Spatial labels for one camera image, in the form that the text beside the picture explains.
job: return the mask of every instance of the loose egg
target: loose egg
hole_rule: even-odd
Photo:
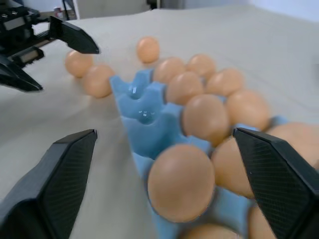
[[[176,144],[162,152],[148,178],[148,193],[155,211],[175,223],[204,213],[215,187],[214,167],[194,145]]]
[[[248,219],[249,239],[276,239],[266,218],[258,206],[253,207]]]
[[[91,67],[83,78],[84,91],[96,98],[108,96],[112,92],[109,78],[114,75],[112,68],[107,65]]]
[[[166,89],[166,101],[185,105],[191,98],[204,94],[204,87],[199,76],[191,71],[175,76]]]
[[[319,126],[291,122],[267,133],[287,141],[312,167],[319,169]]]
[[[270,107],[257,92],[242,89],[227,98],[227,112],[232,125],[243,123],[264,130],[269,125]]]
[[[238,239],[238,237],[236,233],[225,227],[204,224],[192,228],[182,234],[179,239]]]
[[[187,70],[197,73],[206,81],[215,73],[215,62],[205,54],[194,55],[187,64]]]
[[[230,130],[226,108],[213,95],[195,96],[185,105],[182,127],[186,135],[207,140],[214,147],[224,140]]]
[[[138,58],[143,63],[152,63],[160,57],[160,44],[151,36],[143,37],[136,46]]]
[[[224,69],[214,74],[206,84],[206,93],[229,96],[244,87],[243,74],[234,68]]]
[[[254,198],[235,138],[229,138],[219,145],[211,161],[215,167],[216,185],[238,195]]]
[[[65,68],[74,77],[83,77],[91,66],[93,66],[93,56],[71,51],[66,55]]]
[[[155,67],[153,80],[168,84],[175,76],[184,73],[185,71],[185,64],[180,58],[170,57]]]

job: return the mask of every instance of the empty egg cup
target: empty egg cup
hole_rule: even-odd
[[[165,103],[166,85],[152,82],[152,74],[153,70],[139,71],[131,83],[123,82],[118,76],[110,79],[116,104],[128,133],[133,159],[146,193],[149,171],[163,150],[177,143],[193,144],[208,156],[214,150],[210,142],[183,134],[180,125],[183,106]],[[271,119],[271,127],[287,122],[284,117],[276,116]],[[234,127],[258,130],[244,124]],[[248,213],[254,204],[254,200],[216,186],[212,201],[201,216],[189,223],[172,223],[158,215],[148,201],[158,239],[175,239],[185,228],[203,223],[220,224],[232,229],[244,239],[248,238]]]

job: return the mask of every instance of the blue foam egg tray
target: blue foam egg tray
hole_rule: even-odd
[[[180,125],[183,106],[166,103],[165,84],[152,82],[153,69],[139,71],[130,83],[119,76],[110,79],[112,91],[124,127],[137,171],[144,182],[147,193],[147,178],[156,157],[177,143],[193,144],[207,153],[214,150],[211,144],[194,136],[185,136]],[[271,126],[287,123],[281,116],[272,118]],[[243,124],[234,127],[245,127]],[[216,223],[248,238],[248,211],[255,202],[238,196],[224,188],[216,187],[213,200],[198,219],[190,223],[172,223],[156,214],[150,202],[149,208],[156,226],[158,239],[176,239],[185,228],[202,223]]]

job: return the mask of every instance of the egg tray cup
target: egg tray cup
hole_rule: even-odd
[[[119,76],[110,78],[133,159],[146,193],[149,171],[163,150],[177,143],[193,144],[209,157],[214,150],[210,142],[183,134],[180,124],[183,106],[165,102],[166,85],[152,82],[152,74],[153,69],[138,71],[130,83],[122,81]],[[284,117],[276,116],[271,119],[271,127],[287,122]],[[234,127],[258,130],[244,124]],[[184,229],[203,223],[222,225],[246,239],[248,213],[253,205],[254,200],[216,186],[212,201],[201,216],[189,223],[172,223],[158,215],[148,200],[158,239],[176,239]]]

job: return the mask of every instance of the textured gripper pad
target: textured gripper pad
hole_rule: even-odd
[[[100,53],[99,47],[84,30],[53,16],[50,18],[49,35],[66,42],[70,48],[83,54]]]
[[[234,137],[257,203],[276,237],[309,237],[303,223],[311,224],[318,215],[316,170],[282,139],[242,128]]]
[[[85,193],[96,139],[95,130],[90,129],[51,145],[1,202],[1,239],[69,238]]]
[[[43,209],[60,239],[69,238],[82,203],[95,144],[94,135],[91,138],[71,145],[41,195]]]

